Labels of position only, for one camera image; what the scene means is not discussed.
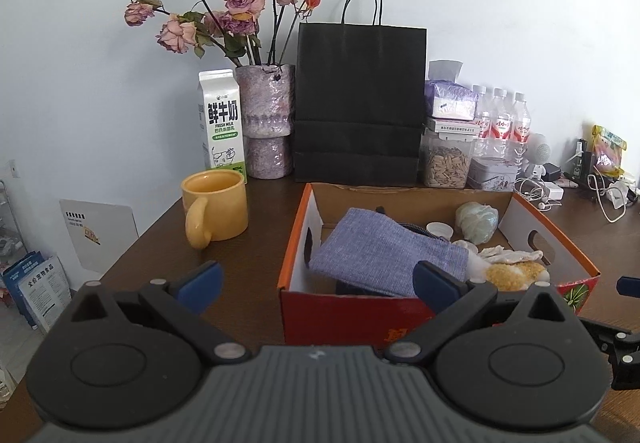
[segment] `sunflower seeds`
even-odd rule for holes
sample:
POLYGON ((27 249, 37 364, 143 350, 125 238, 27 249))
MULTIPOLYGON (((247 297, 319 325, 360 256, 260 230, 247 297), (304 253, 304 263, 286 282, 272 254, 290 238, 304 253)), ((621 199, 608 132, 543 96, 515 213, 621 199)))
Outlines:
POLYGON ((471 158, 455 147, 434 147, 427 153, 424 184, 436 188, 464 188, 471 158))

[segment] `floor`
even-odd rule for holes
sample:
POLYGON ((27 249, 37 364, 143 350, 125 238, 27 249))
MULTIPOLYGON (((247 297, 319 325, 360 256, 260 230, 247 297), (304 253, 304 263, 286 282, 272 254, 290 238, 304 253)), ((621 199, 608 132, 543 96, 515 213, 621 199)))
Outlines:
POLYGON ((24 376, 42 339, 40 331, 31 329, 15 307, 8 308, 0 302, 0 363, 15 383, 24 376))

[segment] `white wall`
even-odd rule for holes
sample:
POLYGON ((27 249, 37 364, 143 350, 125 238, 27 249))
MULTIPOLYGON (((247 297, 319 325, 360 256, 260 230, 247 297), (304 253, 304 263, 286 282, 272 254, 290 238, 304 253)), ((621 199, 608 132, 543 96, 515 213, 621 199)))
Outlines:
MULTIPOLYGON (((322 0, 312 19, 336 22, 343 1, 322 0)), ((146 230, 202 168, 198 71, 229 65, 213 50, 203 61, 164 51, 154 43, 162 16, 127 28, 127 2, 0 0, 0 164, 17 160, 22 177, 9 183, 23 229, 58 252, 74 285, 91 276, 58 199, 128 204, 146 230)), ((164 2, 183 12, 196 0, 164 2)), ((356 0, 349 19, 371 11, 356 0)), ((430 59, 462 60, 462 83, 525 92, 556 162, 597 121, 629 142, 625 168, 639 174, 639 14, 640 0, 385 0, 384 20, 427 27, 430 59)))

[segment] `blue fabric pouch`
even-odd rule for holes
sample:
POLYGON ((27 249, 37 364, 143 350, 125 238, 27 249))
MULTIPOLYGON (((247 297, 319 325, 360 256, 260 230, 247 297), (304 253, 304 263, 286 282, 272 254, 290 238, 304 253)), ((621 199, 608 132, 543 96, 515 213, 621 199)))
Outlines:
POLYGON ((309 261, 315 273, 386 295, 415 297, 420 261, 466 280, 465 248, 411 232, 384 214, 350 208, 309 261))

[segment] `white cable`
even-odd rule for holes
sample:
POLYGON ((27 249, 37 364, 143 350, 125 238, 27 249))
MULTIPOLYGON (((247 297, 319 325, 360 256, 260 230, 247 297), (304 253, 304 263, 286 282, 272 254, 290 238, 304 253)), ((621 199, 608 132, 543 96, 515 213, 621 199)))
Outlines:
POLYGON ((625 216, 625 212, 626 212, 626 196, 623 195, 622 190, 620 190, 617 187, 605 188, 604 187, 604 176, 600 173, 600 171, 597 168, 594 167, 594 169, 600 175, 600 179, 602 180, 602 188, 598 188, 598 180, 596 179, 596 175, 595 174, 589 174, 587 176, 587 184, 589 185, 589 188, 591 190, 595 190, 596 199, 598 200, 598 204, 600 205, 600 209, 602 210, 602 213, 604 214, 605 219, 607 219, 610 223, 615 223, 617 220, 622 219, 622 217, 625 216), (593 188, 591 186, 591 178, 593 178, 593 184, 595 185, 595 188, 593 188), (610 190, 617 190, 620 193, 620 197, 625 202, 625 204, 622 205, 622 213, 618 217, 616 217, 615 219, 609 219, 609 216, 607 216, 607 213, 604 211, 604 206, 602 206, 602 201, 600 200, 600 196, 603 196, 605 194, 605 192, 607 190, 609 190, 609 189, 610 190))
POLYGON ((513 184, 513 189, 526 201, 529 201, 529 203, 540 201, 540 203, 538 203, 538 210, 540 210, 541 212, 548 212, 553 206, 562 206, 562 203, 559 203, 558 201, 550 202, 550 200, 548 199, 548 194, 546 192, 545 184, 542 181, 532 178, 518 178, 513 184), (523 192, 522 186, 527 181, 533 184, 533 188, 531 190, 526 190, 523 192))

